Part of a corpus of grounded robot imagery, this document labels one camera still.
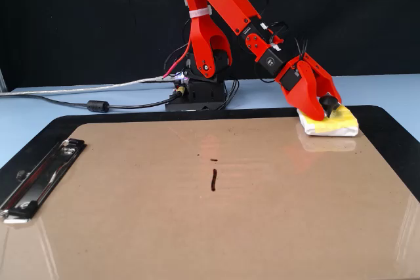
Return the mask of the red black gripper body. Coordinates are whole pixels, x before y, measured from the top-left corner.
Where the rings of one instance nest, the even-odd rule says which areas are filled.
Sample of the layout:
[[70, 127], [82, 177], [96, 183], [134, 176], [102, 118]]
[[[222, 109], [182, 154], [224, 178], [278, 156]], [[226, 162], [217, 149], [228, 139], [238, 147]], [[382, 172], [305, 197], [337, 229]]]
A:
[[279, 74], [275, 81], [279, 83], [283, 92], [292, 91], [296, 85], [305, 87], [308, 84], [308, 63], [300, 58], [290, 59]]

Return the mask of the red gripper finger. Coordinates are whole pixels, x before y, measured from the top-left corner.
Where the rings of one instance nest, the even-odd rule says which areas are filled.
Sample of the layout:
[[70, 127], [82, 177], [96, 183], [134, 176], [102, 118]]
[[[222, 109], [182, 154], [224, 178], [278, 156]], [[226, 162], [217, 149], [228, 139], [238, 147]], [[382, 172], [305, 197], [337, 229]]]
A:
[[308, 84], [305, 86], [304, 103], [306, 106], [314, 106], [316, 98], [321, 98], [327, 94], [342, 102], [332, 76], [317, 63], [308, 53], [304, 53], [303, 60], [308, 63]]
[[310, 65], [299, 60], [296, 68], [289, 68], [283, 78], [285, 97], [290, 105], [309, 118], [321, 121], [324, 109], [318, 101], [316, 79]]

